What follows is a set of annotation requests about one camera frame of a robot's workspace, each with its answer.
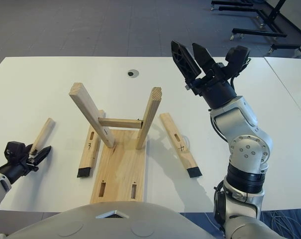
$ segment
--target black metal stand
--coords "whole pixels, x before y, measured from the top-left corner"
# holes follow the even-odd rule
[[[298,49],[301,45],[299,44],[272,44],[269,50],[269,54],[277,49]]]
[[[267,25],[272,31],[261,31],[261,30],[250,30],[250,29],[241,29],[234,28],[232,30],[232,35],[230,40],[234,39],[236,34],[240,34],[240,38],[243,38],[244,34],[248,35],[259,35],[259,36],[271,36],[271,37],[287,37],[285,34],[274,22],[277,15],[280,13],[280,9],[285,3],[286,0],[280,0],[275,8],[267,15],[262,9],[256,9],[252,7],[237,7],[237,6],[220,6],[219,11],[249,11],[256,12],[258,14],[257,18],[260,17],[263,20],[263,23],[260,25],[260,28],[264,28]]]
[[[214,10],[214,5],[229,5],[229,6],[253,6],[248,0],[241,0],[241,2],[236,1],[211,1],[211,11]]]

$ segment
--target mortise hole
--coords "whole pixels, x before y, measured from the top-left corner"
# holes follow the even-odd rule
[[[90,140],[92,140],[94,137],[94,131],[91,132],[91,137],[90,137]]]
[[[131,198],[135,199],[136,198],[136,188],[137,188],[137,184],[133,184],[131,186]]]
[[[180,142],[179,136],[177,134],[175,134],[175,138],[178,142]]]
[[[106,187],[106,183],[101,183],[100,184],[100,194],[99,194],[99,197],[103,197],[104,196],[105,187]]]

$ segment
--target wood grain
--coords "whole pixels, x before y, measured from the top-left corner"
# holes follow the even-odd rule
[[[53,130],[54,125],[55,122],[51,118],[48,118],[44,126],[42,127],[40,134],[35,139],[29,154],[35,155],[38,151],[40,151],[43,148],[45,141],[47,140],[48,136]]]
[[[121,128],[141,128],[143,121],[134,119],[109,119],[99,118],[102,126],[121,127]]]
[[[161,96],[162,96],[161,88],[154,87],[150,93],[146,111],[143,117],[144,123],[142,125],[142,128],[138,132],[137,144],[136,144],[137,149],[140,149],[142,147],[147,137],[147,133],[150,129],[151,123],[156,115],[157,109],[161,102]]]
[[[197,167],[198,165],[195,162],[195,159],[188,150],[187,145],[183,140],[182,135],[179,133],[179,130],[175,125],[173,119],[171,118],[170,114],[160,114],[160,119],[185,169]]]
[[[114,144],[114,135],[112,135],[108,127],[103,127],[100,124],[98,118],[102,118],[102,116],[100,115],[99,110],[97,109],[84,85],[82,83],[74,83],[69,95],[94,130],[99,134],[105,145],[109,148],[112,148]]]
[[[136,130],[111,130],[113,148],[104,146],[91,203],[143,200],[146,146],[136,149]]]
[[[104,116],[105,113],[103,110],[99,110],[99,112],[100,115]],[[100,148],[100,136],[90,125],[79,168],[93,168],[95,166],[99,148]]]

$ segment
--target black rubber foot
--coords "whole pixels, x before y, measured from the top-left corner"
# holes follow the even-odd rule
[[[187,171],[191,178],[197,178],[202,176],[202,173],[200,172],[200,169],[198,167],[188,168]]]
[[[77,173],[77,177],[78,178],[82,178],[82,177],[89,177],[90,176],[90,171],[91,168],[87,167],[87,168],[79,168],[79,171]]]

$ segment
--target gray carpet floor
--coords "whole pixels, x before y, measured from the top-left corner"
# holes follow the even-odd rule
[[[7,56],[171,56],[173,39],[188,47],[201,44],[213,56],[240,44],[251,48],[250,56],[262,57],[272,38],[229,40],[232,28],[259,24],[256,13],[210,11],[210,0],[0,0],[0,62]],[[288,34],[279,43],[301,44],[288,23],[278,17],[277,24]]]

